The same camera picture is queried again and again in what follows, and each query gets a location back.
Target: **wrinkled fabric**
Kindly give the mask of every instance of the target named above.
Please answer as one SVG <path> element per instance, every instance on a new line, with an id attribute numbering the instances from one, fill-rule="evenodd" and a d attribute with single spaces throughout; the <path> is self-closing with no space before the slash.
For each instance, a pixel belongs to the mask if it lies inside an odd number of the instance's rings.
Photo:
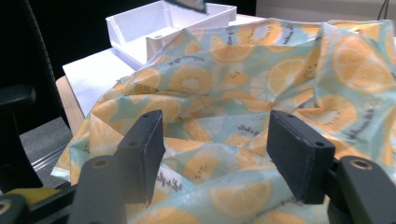
<path id="1" fill-rule="evenodd" d="M 86 160 L 114 153 L 139 116 L 161 109 L 153 202 L 127 206 L 129 223 L 328 223 L 328 200 L 296 202 L 271 163 L 270 111 L 304 120 L 336 158 L 368 158 L 393 175 L 393 37 L 391 21 L 183 30 L 98 100 L 53 173 L 76 184 Z"/>

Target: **black chair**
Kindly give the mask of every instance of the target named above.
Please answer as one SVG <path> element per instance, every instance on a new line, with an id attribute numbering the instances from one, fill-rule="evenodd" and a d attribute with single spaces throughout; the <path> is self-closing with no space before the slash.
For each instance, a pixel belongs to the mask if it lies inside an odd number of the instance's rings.
<path id="1" fill-rule="evenodd" d="M 42 186 L 21 144 L 25 133 L 62 117 L 44 42 L 28 5 L 0 1 L 0 190 Z"/>
<path id="2" fill-rule="evenodd" d="M 0 1 L 3 193 L 42 186 L 26 158 L 19 134 L 59 117 L 67 124 L 55 85 L 55 80 L 64 75 L 62 66 L 110 48 L 105 17 L 150 2 L 153 1 Z"/>

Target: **fabric wrap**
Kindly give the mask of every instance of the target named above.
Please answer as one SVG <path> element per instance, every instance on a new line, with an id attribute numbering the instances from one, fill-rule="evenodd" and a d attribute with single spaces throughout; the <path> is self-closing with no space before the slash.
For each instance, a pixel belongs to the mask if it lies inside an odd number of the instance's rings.
<path id="1" fill-rule="evenodd" d="M 295 202 L 271 163 L 270 111 L 308 123 L 337 158 L 368 158 L 394 176 L 393 37 L 391 21 L 183 30 L 98 100 L 52 173 L 76 184 L 86 160 L 114 153 L 139 116 L 161 109 L 153 202 L 128 206 L 129 223 L 327 223 L 327 200 Z"/>

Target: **white plastic container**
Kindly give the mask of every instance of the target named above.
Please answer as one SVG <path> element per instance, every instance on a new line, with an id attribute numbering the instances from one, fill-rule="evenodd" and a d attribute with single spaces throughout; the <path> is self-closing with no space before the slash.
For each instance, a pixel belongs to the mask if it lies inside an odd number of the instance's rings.
<path id="1" fill-rule="evenodd" d="M 163 1 L 106 18 L 111 46 L 138 69 L 183 28 L 228 26 L 236 20 L 236 7 L 206 4 L 208 15 Z"/>

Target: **screw hole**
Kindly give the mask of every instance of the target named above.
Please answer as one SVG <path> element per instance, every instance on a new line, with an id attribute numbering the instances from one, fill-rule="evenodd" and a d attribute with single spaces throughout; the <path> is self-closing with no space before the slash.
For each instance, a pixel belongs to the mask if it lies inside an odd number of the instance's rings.
<path id="1" fill-rule="evenodd" d="M 373 166 L 366 161 L 361 161 L 361 160 L 353 160 L 350 161 L 350 163 L 355 166 L 356 168 L 359 168 L 361 170 L 373 170 Z"/>
<path id="2" fill-rule="evenodd" d="M 324 147 L 324 144 L 322 142 L 316 142 L 315 145 L 317 145 L 318 147 Z"/>
<path id="3" fill-rule="evenodd" d="M 108 161 L 107 160 L 99 160 L 96 161 L 92 164 L 92 168 L 94 169 L 102 169 L 104 167 L 108 166 Z"/>

